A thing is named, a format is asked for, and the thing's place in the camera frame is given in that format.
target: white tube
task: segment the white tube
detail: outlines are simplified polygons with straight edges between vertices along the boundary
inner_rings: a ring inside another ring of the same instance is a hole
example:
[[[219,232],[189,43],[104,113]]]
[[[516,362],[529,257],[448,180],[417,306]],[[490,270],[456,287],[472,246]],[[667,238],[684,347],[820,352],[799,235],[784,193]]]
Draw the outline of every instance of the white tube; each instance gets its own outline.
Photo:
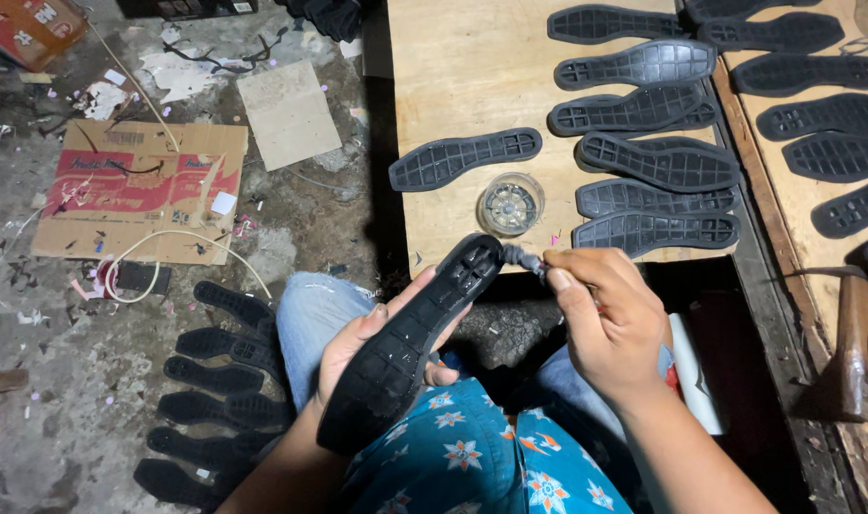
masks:
[[[694,352],[691,335],[685,326],[682,315],[668,315],[671,323],[671,334],[675,353],[675,370],[681,384],[681,393],[688,410],[701,422],[703,429],[709,435],[722,435],[723,424],[716,414],[714,400],[703,377],[701,363]]]

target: cardboard box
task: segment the cardboard box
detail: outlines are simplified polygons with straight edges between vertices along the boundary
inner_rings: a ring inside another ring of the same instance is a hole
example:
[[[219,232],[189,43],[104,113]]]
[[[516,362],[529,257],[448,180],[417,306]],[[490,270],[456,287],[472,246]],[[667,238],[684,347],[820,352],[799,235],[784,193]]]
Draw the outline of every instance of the cardboard box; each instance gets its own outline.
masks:
[[[236,205],[224,215],[210,207],[219,192],[239,196],[247,127],[169,125],[180,142],[177,153],[169,151],[170,138],[158,123],[111,125],[94,120],[67,125],[32,255],[102,259],[119,256],[158,230],[188,230],[218,239],[222,230],[233,228]],[[143,174],[121,169],[138,172],[158,166]],[[219,242],[228,245],[231,240],[226,235]],[[128,259],[223,264],[227,252],[192,236],[165,234],[146,241]]]
[[[87,29],[68,0],[0,0],[0,52],[30,71],[43,71]]]

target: light blue jeans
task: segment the light blue jeans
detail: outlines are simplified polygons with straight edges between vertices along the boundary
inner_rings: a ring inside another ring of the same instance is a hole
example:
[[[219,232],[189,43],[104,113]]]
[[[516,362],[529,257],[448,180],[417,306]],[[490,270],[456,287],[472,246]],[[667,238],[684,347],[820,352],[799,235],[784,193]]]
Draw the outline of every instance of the light blue jeans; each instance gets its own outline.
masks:
[[[281,353],[298,413],[317,389],[319,360],[326,344],[351,320],[373,309],[371,293],[329,275],[295,273],[288,278],[277,312]],[[668,348],[659,345],[658,371],[665,377],[672,363]],[[625,440],[621,422],[611,408],[577,373],[567,346],[554,353],[526,389],[554,393],[577,414]]]

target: person's left hand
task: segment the person's left hand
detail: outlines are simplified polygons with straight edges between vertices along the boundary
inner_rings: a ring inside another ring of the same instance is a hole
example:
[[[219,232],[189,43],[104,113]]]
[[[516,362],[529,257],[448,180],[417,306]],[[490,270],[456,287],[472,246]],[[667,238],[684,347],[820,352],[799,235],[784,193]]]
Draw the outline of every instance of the person's left hand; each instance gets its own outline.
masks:
[[[311,400],[316,408],[319,409],[319,415],[326,409],[326,402],[332,395],[332,390],[335,389],[335,384],[339,382],[341,372],[345,370],[351,358],[357,353],[358,349],[363,346],[371,336],[379,332],[391,316],[399,312],[409,300],[415,297],[422,288],[428,285],[434,275],[437,274],[435,266],[429,266],[425,271],[417,276],[414,282],[405,288],[396,298],[393,298],[389,304],[378,304],[371,310],[367,316],[361,316],[348,322],[341,332],[337,333],[332,341],[326,345],[322,352],[322,360],[319,362],[319,386],[317,393]],[[447,325],[447,328],[440,334],[438,340],[434,343],[431,351],[435,351],[449,339],[456,324],[462,320],[463,316],[472,308],[471,305],[466,307],[452,323]],[[455,382],[459,378],[459,373],[455,369],[444,368],[433,362],[428,361],[425,368],[425,383],[431,386],[446,386]]]

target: plywood board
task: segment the plywood board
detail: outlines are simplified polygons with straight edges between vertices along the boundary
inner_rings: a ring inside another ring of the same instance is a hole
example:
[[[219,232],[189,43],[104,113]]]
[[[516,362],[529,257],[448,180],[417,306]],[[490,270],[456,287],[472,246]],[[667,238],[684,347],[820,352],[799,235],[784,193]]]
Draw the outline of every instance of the plywood board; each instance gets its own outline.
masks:
[[[579,138],[549,133],[548,113],[563,101],[593,94],[624,95],[635,87],[613,84],[564,91],[554,84],[554,68],[565,59],[615,53],[645,40],[624,38],[585,46],[548,39],[548,17],[581,3],[389,0],[400,155],[438,139],[513,127],[535,128],[544,139],[542,153],[530,161],[476,168],[444,188],[403,195],[413,276],[439,263],[466,235],[481,231],[476,220],[479,197],[504,173],[530,174],[541,184],[546,198],[538,224],[512,242],[538,253],[568,249],[571,230],[587,221],[577,214],[574,192],[611,176],[579,169],[574,160]],[[674,13],[675,7],[671,0],[599,3],[667,13]],[[715,144],[711,128],[675,134]],[[559,238],[554,247],[552,235]],[[639,260],[683,261],[732,250],[669,248],[652,251]]]
[[[767,21],[778,18],[787,12],[803,10],[834,16],[843,25],[846,38],[838,45],[819,52],[818,55],[839,55],[840,45],[862,37],[862,33],[856,27],[853,20],[855,4],[855,0],[823,0],[817,6],[808,8],[775,7],[758,13],[750,18],[750,20]],[[724,58],[727,67],[733,69],[748,59],[762,54],[763,52],[760,51],[726,52]],[[717,80],[717,87],[720,90],[723,89],[724,83],[722,80]],[[789,171],[782,154],[783,146],[791,143],[791,141],[781,143],[768,141],[760,135],[755,125],[755,120],[761,112],[766,111],[774,105],[819,99],[851,91],[852,89],[838,86],[820,86],[808,89],[795,96],[781,99],[740,94],[739,99],[745,111],[745,121],[737,122],[739,116],[727,112],[727,117],[732,122],[733,133],[737,138],[745,136],[745,134],[750,134],[754,138],[754,143],[758,147],[757,155],[763,161],[764,168],[767,170],[768,184],[759,184],[754,180],[751,181],[751,184],[758,202],[770,200],[776,203],[775,205],[760,205],[760,209],[764,214],[765,221],[768,222],[768,231],[771,232],[774,250],[778,254],[781,266],[784,268],[784,273],[791,273],[792,270],[787,269],[790,263],[796,269],[843,265],[844,257],[868,240],[868,228],[845,239],[824,238],[818,234],[810,219],[811,210],[818,204],[861,188],[868,183],[868,180],[863,180],[856,184],[843,185],[829,184],[793,175]],[[748,158],[743,155],[743,159],[746,161],[745,164],[749,168],[750,174],[751,166],[748,163]],[[768,213],[770,213],[769,216],[773,217],[773,219],[768,220]],[[782,222],[785,228],[785,232],[783,233],[787,233],[788,238],[782,237],[782,230],[774,232],[771,228],[772,223],[778,221]],[[796,299],[797,304],[800,305],[800,308],[803,306],[813,307],[814,312],[812,314],[816,318],[814,320],[807,318],[804,312],[805,309],[803,309],[803,320],[820,324],[820,329],[812,326],[804,327],[806,333],[810,336],[818,335],[822,339],[821,342],[828,348],[836,347],[839,279],[809,275],[801,279],[802,287],[794,286],[794,281],[796,280],[798,279],[792,279],[793,282],[788,284],[793,297]],[[812,355],[817,354],[817,351],[812,351]],[[850,432],[844,437],[844,442],[848,447],[855,447],[850,440],[851,436],[849,434],[861,432],[862,434],[859,437],[862,441],[862,451],[867,454],[864,460],[868,465],[868,424],[861,425],[859,428],[850,427],[849,430]],[[858,474],[861,469],[856,468],[856,471]]]

